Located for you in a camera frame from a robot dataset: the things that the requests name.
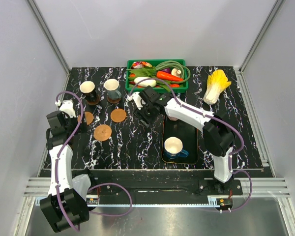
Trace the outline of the dark walnut coaster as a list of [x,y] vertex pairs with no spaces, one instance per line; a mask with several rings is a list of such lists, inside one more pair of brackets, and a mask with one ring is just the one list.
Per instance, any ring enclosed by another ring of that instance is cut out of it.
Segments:
[[117,104],[121,101],[121,98],[118,98],[118,99],[111,99],[110,97],[107,97],[107,100],[109,103],[111,104]]
[[86,101],[90,106],[94,106],[100,102],[100,97],[99,95],[89,94],[86,96]]

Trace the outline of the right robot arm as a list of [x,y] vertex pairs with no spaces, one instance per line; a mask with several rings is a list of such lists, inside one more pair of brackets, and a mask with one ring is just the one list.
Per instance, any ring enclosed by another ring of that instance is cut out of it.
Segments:
[[198,129],[203,135],[205,148],[213,156],[215,191],[221,195],[230,191],[233,178],[230,154],[235,134],[221,116],[182,102],[171,93],[157,93],[150,86],[128,95],[127,99],[135,103],[135,116],[146,127],[162,114]]

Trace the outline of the woven rattan coaster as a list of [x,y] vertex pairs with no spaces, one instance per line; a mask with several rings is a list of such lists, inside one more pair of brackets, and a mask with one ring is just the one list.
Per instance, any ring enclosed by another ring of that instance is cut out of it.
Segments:
[[103,142],[108,140],[111,134],[112,134],[111,127],[106,124],[102,124],[95,128],[93,135],[96,140]]

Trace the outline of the white cup dark body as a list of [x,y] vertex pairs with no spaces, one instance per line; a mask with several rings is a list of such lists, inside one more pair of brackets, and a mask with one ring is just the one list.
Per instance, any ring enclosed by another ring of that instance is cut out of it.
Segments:
[[85,97],[89,94],[97,95],[95,84],[92,81],[85,81],[81,83],[80,91]]

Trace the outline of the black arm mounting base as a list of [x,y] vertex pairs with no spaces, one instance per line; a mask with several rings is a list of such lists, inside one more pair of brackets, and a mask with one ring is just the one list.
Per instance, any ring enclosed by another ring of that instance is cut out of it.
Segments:
[[73,177],[90,174],[92,185],[113,182],[126,188],[134,204],[207,203],[207,196],[242,196],[239,180],[221,183],[212,171],[195,170],[74,170]]

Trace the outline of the light brown wooden coaster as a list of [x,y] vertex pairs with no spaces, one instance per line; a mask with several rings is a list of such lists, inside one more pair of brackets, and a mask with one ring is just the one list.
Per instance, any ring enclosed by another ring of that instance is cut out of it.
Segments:
[[123,122],[127,117],[125,110],[123,109],[114,109],[111,112],[111,120],[113,122]]
[[83,115],[78,115],[77,121],[82,124],[90,125],[94,120],[93,114],[91,112],[84,112]]

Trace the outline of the pink cup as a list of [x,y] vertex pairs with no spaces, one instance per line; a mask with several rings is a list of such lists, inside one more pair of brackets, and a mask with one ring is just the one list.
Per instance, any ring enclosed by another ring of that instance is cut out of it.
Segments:
[[169,120],[171,120],[171,121],[177,121],[178,119],[177,118],[173,118],[173,117],[168,117],[169,118]]

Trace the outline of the grey blue cup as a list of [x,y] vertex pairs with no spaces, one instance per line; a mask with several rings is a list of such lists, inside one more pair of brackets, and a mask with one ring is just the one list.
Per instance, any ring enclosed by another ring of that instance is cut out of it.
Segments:
[[121,99],[122,95],[120,92],[120,85],[119,85],[119,81],[116,79],[108,79],[105,83],[104,83],[104,88],[107,91],[108,97],[111,100],[117,100],[117,99]]

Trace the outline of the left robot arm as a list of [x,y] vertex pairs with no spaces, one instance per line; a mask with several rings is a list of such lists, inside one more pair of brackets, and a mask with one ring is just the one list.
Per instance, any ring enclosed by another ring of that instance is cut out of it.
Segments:
[[90,178],[89,170],[72,176],[70,139],[77,120],[63,111],[52,112],[46,118],[50,125],[46,131],[46,148],[52,170],[51,185],[47,197],[40,201],[40,209],[55,233],[71,227],[78,230],[81,223],[89,220],[86,196],[95,192],[97,183]]

